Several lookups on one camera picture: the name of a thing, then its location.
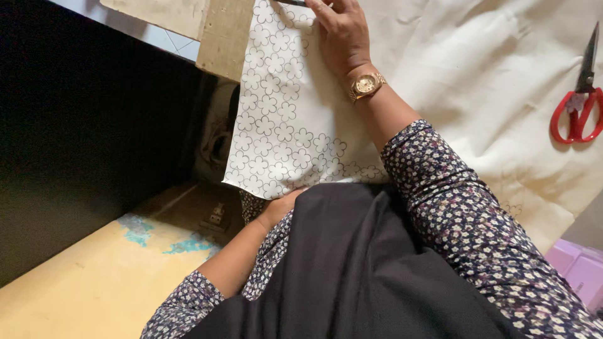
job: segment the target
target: black skirt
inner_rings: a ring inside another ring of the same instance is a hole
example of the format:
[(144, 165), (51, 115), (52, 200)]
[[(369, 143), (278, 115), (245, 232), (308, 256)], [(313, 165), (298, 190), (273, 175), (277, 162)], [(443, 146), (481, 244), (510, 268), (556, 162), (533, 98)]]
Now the black skirt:
[(302, 193), (260, 298), (219, 304), (185, 338), (521, 338), (414, 236), (391, 186)]

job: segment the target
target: navy floral sleeve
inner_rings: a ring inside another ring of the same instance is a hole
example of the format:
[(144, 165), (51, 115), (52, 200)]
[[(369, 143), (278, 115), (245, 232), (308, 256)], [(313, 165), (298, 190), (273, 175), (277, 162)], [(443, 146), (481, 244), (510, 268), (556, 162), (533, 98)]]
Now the navy floral sleeve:
[[(387, 143), (381, 158), (425, 244), (527, 337), (603, 339), (602, 322), (431, 125), (413, 122)], [(249, 222), (263, 201), (241, 195)], [(285, 256), (293, 215), (288, 213), (262, 244), (241, 292), (248, 300), (261, 295), (273, 267)], [(195, 271), (157, 309), (142, 337), (181, 337), (222, 300)]]

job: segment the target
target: blue paint patch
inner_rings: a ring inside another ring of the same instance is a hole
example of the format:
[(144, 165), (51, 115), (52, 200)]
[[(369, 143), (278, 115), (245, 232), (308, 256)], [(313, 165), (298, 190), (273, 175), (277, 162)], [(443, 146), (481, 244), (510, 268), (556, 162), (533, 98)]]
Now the blue paint patch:
[(122, 229), (128, 229), (128, 232), (124, 234), (124, 238), (136, 242), (142, 247), (147, 246), (147, 239), (151, 237), (149, 231), (155, 228), (144, 222), (143, 218), (130, 213), (117, 219), (117, 222), (121, 224)]
[(206, 259), (211, 258), (214, 254), (218, 253), (222, 247), (213, 243), (213, 239), (205, 238), (199, 233), (193, 233), (190, 239), (171, 244), (171, 251), (165, 251), (163, 254), (176, 254), (184, 252), (196, 252), (202, 250), (209, 250), (209, 255)]

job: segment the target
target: hand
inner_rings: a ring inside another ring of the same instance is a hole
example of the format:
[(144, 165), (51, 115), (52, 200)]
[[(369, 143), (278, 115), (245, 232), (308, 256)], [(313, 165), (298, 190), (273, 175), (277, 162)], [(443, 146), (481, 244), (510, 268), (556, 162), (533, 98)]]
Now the hand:
[(270, 232), (293, 209), (296, 198), (307, 189), (307, 187), (298, 188), (280, 199), (266, 202), (264, 211), (256, 218), (256, 221), (262, 225), (266, 233)]
[(371, 65), (367, 20), (357, 0), (324, 1), (333, 7), (322, 0), (306, 0), (306, 4), (318, 19), (324, 62), (348, 87), (357, 76), (355, 69)]

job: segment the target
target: white cloth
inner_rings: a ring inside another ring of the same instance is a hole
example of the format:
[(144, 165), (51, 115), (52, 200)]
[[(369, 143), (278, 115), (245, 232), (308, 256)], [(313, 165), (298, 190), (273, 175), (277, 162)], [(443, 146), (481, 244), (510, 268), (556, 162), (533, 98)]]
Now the white cloth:
[[(376, 67), (547, 251), (603, 188), (603, 137), (566, 146), (549, 136), (603, 2), (360, 2)], [(256, 0), (224, 182), (258, 197), (384, 180), (379, 153), (321, 60), (312, 18), (308, 8)]]

